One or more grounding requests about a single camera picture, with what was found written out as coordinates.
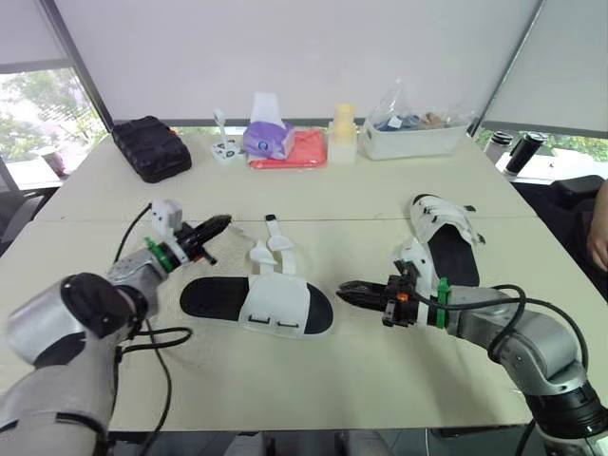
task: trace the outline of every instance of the white plastic container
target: white plastic container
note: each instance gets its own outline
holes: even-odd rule
[[[365,122],[359,146],[372,160],[447,155],[466,134],[468,125],[410,131],[378,131]]]

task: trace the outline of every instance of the black slipper sole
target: black slipper sole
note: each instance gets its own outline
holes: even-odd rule
[[[321,334],[333,323],[333,309],[329,299],[310,283],[311,305],[306,320],[305,334]],[[238,321],[240,308],[249,293],[247,277],[204,277],[190,282],[181,292],[181,309],[201,318]]]

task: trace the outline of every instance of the plastic bag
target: plastic bag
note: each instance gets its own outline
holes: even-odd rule
[[[464,107],[435,108],[416,111],[410,107],[406,88],[401,78],[384,96],[380,104],[366,119],[378,131],[423,130],[450,128],[470,124],[474,116],[472,110]]]

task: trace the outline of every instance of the black cylinder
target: black cylinder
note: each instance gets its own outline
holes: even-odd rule
[[[608,428],[608,413],[588,382],[564,394],[525,396],[525,402],[542,431],[552,437],[581,439]]]
[[[506,165],[505,171],[514,175],[522,171],[523,167],[526,166],[546,140],[547,137],[542,133],[526,133],[523,135],[523,138],[513,148],[511,160]]]

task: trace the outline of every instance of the small white device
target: small white device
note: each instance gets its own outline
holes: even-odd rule
[[[222,164],[230,164],[238,159],[244,159],[245,154],[238,146],[235,140],[228,140],[226,138],[226,115],[220,108],[216,108],[213,111],[213,119],[216,121],[216,125],[219,127],[219,134],[221,135],[221,142],[213,145],[211,153]]]

